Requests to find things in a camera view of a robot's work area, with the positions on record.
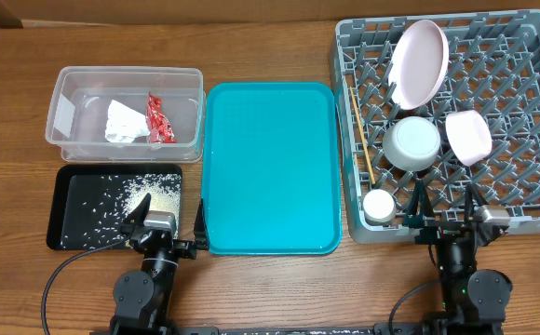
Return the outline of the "pink bowl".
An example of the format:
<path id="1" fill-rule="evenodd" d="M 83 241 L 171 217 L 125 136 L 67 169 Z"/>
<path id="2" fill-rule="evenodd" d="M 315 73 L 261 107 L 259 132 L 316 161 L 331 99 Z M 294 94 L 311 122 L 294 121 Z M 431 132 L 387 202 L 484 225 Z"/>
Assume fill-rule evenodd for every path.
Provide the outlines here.
<path id="1" fill-rule="evenodd" d="M 489 126 L 475 110 L 448 114 L 445 130 L 453 153 L 464 166 L 474 165 L 492 151 Z"/>

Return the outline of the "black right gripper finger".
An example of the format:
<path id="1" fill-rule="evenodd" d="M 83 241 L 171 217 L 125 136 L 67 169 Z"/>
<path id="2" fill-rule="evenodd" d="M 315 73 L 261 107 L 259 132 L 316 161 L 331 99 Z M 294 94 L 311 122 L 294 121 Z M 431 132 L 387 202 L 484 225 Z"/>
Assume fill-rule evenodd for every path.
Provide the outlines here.
<path id="1" fill-rule="evenodd" d="M 407 221 L 433 220 L 435 212 L 431 206 L 424 183 L 419 180 L 415 183 L 412 197 L 407 206 Z"/>
<path id="2" fill-rule="evenodd" d="M 487 204 L 487 201 L 479 191 L 476 183 L 469 183 L 465 188 L 465 203 L 464 203 L 464 221 L 472 221 L 475 213 L 475 207 L 481 207 Z"/>

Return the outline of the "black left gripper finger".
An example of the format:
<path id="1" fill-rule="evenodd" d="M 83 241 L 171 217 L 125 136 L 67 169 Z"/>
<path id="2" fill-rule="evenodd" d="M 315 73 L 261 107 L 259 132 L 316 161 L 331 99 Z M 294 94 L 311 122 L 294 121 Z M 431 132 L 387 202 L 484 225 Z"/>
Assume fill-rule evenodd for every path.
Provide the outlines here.
<path id="1" fill-rule="evenodd" d="M 194 224 L 195 244 L 198 250 L 209 250 L 209 235 L 205 222 L 204 200 L 201 199 L 198 205 L 196 220 Z"/>
<path id="2" fill-rule="evenodd" d="M 143 226 L 143 222 L 149 212 L 151 195 L 147 193 L 137 207 L 135 207 L 123 220 L 122 228 L 135 228 Z"/>

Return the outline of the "clear plastic bin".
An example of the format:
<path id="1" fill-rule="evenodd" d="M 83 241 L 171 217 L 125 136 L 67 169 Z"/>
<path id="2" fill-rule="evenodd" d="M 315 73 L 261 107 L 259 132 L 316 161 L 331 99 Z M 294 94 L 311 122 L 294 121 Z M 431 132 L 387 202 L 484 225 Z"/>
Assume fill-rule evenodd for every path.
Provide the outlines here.
<path id="1" fill-rule="evenodd" d="M 66 161 L 198 161 L 206 95 L 195 68 L 69 66 L 53 90 L 46 140 Z"/>

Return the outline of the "red snack wrapper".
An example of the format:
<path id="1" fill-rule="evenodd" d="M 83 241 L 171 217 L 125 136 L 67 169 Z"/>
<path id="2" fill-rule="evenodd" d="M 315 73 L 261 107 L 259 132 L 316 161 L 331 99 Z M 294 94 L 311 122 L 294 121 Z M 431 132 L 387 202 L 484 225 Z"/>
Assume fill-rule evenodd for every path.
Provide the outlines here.
<path id="1" fill-rule="evenodd" d="M 175 135 L 170 121 L 162 113 L 162 100 L 152 93 L 146 104 L 146 123 L 150 130 L 149 142 L 175 143 Z"/>

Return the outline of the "grey dish rack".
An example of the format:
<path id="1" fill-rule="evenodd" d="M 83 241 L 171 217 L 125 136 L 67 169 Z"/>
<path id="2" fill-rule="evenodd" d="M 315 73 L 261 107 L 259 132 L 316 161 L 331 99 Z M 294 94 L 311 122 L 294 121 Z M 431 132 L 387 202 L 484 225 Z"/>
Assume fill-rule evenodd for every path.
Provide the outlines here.
<path id="1" fill-rule="evenodd" d="M 473 182 L 489 203 L 506 208 L 510 233 L 540 234 L 540 10 L 439 14 L 434 22 L 448 39 L 448 71 L 435 97 L 414 114 L 442 127 L 448 114 L 475 110 L 492 132 L 492 152 L 466 167 L 443 144 L 435 164 L 425 171 L 393 167 L 382 138 L 407 113 L 392 101 L 394 87 L 387 77 L 396 44 L 415 17 L 340 21 L 329 60 L 350 236 L 360 244 L 412 241 L 414 231 L 400 221 L 386 226 L 366 223 L 362 200 L 371 189 L 381 188 L 403 210 L 419 180 L 442 219 L 462 219 L 465 188 Z M 364 127 L 373 186 L 349 87 Z"/>

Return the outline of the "white round plate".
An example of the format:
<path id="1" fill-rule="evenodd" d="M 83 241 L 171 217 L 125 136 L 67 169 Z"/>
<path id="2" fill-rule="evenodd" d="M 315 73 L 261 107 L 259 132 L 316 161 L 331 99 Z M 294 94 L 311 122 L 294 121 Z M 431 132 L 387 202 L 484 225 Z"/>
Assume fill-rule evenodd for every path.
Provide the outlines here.
<path id="1" fill-rule="evenodd" d="M 387 83 L 402 110 L 429 102 L 439 91 L 450 57 L 445 33 L 432 20 L 419 20 L 400 37 L 392 54 Z"/>

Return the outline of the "cream paper cup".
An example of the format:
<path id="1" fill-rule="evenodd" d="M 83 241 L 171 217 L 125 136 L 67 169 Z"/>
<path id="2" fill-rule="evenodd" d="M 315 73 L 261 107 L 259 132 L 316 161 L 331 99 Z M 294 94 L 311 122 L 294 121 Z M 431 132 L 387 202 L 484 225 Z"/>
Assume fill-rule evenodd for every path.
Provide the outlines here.
<path id="1" fill-rule="evenodd" d="M 362 201 L 366 223 L 369 225 L 388 225 L 396 215 L 396 204 L 391 193 L 382 189 L 369 191 Z"/>

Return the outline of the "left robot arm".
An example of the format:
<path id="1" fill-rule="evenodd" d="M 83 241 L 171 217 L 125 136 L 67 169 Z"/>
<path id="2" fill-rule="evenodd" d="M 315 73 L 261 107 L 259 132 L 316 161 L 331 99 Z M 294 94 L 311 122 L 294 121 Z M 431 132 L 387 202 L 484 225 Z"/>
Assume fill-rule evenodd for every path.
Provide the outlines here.
<path id="1" fill-rule="evenodd" d="M 143 260 L 139 270 L 126 272 L 115 282 L 115 314 L 108 330 L 112 335 L 180 334 L 168 319 L 178 261 L 194 260 L 199 250 L 209 249 L 203 203 L 198 206 L 193 241 L 176 238 L 174 214 L 151 210 L 150 203 L 147 194 L 120 225 L 122 235 Z"/>

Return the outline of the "grey-white bowl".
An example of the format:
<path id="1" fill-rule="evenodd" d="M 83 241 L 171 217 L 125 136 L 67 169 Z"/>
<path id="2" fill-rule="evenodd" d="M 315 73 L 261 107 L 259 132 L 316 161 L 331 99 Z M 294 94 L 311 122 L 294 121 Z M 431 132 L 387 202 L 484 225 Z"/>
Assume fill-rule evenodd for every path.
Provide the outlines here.
<path id="1" fill-rule="evenodd" d="M 403 118 L 383 137 L 383 151 L 388 162 L 410 172 L 430 168 L 436 161 L 440 145 L 438 129 L 418 116 Z"/>

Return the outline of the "wooden chopstick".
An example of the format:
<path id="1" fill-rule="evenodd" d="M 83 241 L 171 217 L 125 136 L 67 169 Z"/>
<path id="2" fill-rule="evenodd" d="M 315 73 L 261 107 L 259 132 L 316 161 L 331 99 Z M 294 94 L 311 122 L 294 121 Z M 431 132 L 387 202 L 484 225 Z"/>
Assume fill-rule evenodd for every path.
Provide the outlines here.
<path id="1" fill-rule="evenodd" d="M 351 101 L 352 101 L 352 104 L 353 104 L 353 110 L 354 110 L 355 117 L 356 117 L 356 122 L 357 122 L 357 126 L 358 126 L 358 133 L 359 133 L 359 136 L 360 136 L 360 139 L 361 139 L 362 151 L 364 153 L 366 167 L 367 167 L 367 170 L 368 170 L 368 173 L 369 173 L 369 176 L 370 176 L 371 185 L 373 186 L 373 185 L 375 185 L 376 180 L 375 180 L 375 176 L 374 176 L 372 165 L 371 165 L 371 160 L 370 160 L 369 151 L 368 151 L 368 144 L 367 144 L 367 140 L 366 140 L 365 133 L 364 133 L 363 123 L 362 123 L 361 117 L 360 117 L 360 112 L 359 112 L 359 108 L 358 108 L 357 99 L 356 99 L 356 96 L 355 96 L 354 89 L 352 87 L 349 87 L 348 89 L 349 89 Z"/>

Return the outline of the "black base bar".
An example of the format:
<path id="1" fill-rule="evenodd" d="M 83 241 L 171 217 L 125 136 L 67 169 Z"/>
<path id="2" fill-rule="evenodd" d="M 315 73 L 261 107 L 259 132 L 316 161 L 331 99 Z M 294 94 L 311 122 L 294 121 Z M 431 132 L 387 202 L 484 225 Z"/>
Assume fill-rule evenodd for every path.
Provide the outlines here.
<path id="1" fill-rule="evenodd" d="M 311 328 L 216 328 L 178 327 L 180 335 L 429 335 L 431 329 L 425 323 L 387 322 L 362 327 L 311 327 Z"/>

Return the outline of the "black tray with rice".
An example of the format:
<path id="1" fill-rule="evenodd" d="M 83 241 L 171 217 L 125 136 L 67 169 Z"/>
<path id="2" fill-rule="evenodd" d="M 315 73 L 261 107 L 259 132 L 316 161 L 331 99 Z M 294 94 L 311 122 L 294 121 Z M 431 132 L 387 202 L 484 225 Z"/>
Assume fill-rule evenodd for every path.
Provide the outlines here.
<path id="1" fill-rule="evenodd" d="M 120 226 L 149 194 L 150 209 L 170 212 L 179 232 L 182 170 L 175 164 L 77 164 L 56 177 L 47 228 L 54 250 L 88 250 L 122 239 Z"/>

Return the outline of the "teal plastic tray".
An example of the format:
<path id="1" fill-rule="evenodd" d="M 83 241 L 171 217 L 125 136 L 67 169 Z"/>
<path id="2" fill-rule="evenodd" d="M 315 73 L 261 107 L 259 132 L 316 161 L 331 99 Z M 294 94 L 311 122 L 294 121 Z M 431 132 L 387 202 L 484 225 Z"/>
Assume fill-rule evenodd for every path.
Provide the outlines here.
<path id="1" fill-rule="evenodd" d="M 223 83 L 210 91 L 207 107 L 201 198 L 210 252 L 333 252 L 343 227 L 331 89 Z"/>

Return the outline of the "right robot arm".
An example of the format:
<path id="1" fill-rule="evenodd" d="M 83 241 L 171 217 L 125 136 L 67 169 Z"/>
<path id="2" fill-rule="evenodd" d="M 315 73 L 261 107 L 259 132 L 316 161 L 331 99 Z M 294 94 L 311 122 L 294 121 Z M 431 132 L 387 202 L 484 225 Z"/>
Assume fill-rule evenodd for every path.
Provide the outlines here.
<path id="1" fill-rule="evenodd" d="M 489 204 L 474 183 L 464 195 L 464 218 L 460 221 L 437 219 L 422 181 L 415 183 L 403 225 L 416 229 L 414 241 L 427 245 L 439 277 L 406 293 L 392 308 L 388 331 L 395 332 L 394 316 L 408 298 L 439 284 L 443 310 L 424 316 L 414 327 L 417 334 L 501 334 L 506 320 L 513 284 L 496 270 L 479 270 L 476 259 L 481 247 L 505 234 L 510 216 L 501 206 Z"/>

